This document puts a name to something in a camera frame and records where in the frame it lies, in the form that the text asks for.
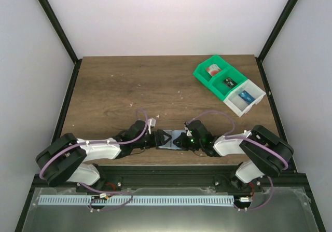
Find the black leather card holder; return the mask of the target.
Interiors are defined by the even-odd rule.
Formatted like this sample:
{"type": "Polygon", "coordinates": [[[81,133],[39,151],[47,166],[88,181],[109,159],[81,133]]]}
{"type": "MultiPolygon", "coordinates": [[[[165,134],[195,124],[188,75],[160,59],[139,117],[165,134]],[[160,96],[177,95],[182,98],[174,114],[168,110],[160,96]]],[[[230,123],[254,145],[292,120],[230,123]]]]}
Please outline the black leather card holder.
{"type": "Polygon", "coordinates": [[[156,147],[156,149],[165,149],[173,151],[185,151],[186,149],[176,149],[173,145],[173,140],[176,139],[181,133],[184,133],[185,130],[164,130],[166,133],[172,136],[171,140],[164,146],[156,147]]]}

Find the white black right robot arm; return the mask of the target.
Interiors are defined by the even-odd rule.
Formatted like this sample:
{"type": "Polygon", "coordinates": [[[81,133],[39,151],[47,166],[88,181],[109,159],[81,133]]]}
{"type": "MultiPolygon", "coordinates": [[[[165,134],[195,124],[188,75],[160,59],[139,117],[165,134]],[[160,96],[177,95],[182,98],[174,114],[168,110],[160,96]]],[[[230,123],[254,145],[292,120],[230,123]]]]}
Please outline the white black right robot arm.
{"type": "Polygon", "coordinates": [[[254,179],[268,176],[278,177],[288,169],[294,149],[262,125],[256,125],[241,134],[213,136],[203,123],[194,120],[185,124],[173,144],[187,151],[202,150],[209,157],[246,155],[249,160],[239,165],[234,181],[248,184],[254,179]]]}

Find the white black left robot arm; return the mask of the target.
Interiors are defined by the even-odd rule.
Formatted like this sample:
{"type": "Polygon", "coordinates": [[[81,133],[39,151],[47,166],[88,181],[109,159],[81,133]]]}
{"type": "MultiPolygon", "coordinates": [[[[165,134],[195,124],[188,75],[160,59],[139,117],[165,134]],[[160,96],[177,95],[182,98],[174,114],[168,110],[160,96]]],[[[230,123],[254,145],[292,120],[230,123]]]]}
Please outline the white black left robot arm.
{"type": "Polygon", "coordinates": [[[104,179],[93,160],[115,160],[131,155],[134,149],[158,148],[166,145],[172,136],[164,130],[153,131],[155,120],[137,120],[128,130],[105,140],[84,140],[67,133],[36,156],[39,177],[50,187],[65,182],[88,186],[103,184],[104,179]]]}

